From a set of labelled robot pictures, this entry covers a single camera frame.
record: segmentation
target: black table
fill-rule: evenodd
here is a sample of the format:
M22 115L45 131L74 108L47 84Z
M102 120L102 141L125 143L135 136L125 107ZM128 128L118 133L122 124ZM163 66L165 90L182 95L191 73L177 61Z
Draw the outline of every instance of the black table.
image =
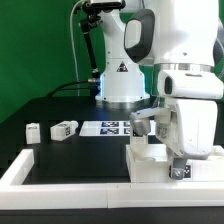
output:
M0 175L19 152L33 148L35 165L24 184L130 182L125 162L129 137L51 141L50 127L64 120L125 121L131 110L96 107L89 97L37 98L0 125ZM41 143L27 145L25 127L40 123ZM149 137L151 143L157 140ZM223 207L0 211L0 223L223 223Z

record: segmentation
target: white block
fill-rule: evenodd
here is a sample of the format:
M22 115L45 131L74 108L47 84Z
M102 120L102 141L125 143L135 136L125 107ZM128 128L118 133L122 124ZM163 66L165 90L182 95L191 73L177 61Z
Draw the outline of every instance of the white block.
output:
M77 127L77 121L63 121L51 127L51 140L63 141L71 135L74 135Z
M31 123L26 125L26 143L40 143L40 124Z

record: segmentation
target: green wall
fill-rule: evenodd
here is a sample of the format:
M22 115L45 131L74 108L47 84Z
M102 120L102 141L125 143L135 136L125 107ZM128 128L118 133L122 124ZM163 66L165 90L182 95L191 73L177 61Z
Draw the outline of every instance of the green wall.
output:
M77 0L0 0L0 122L32 98L75 80L69 17ZM220 0L224 21L224 0ZM90 64L78 21L74 17L80 79L90 77ZM100 27L91 32L100 71L104 47ZM151 69L142 68L150 90Z

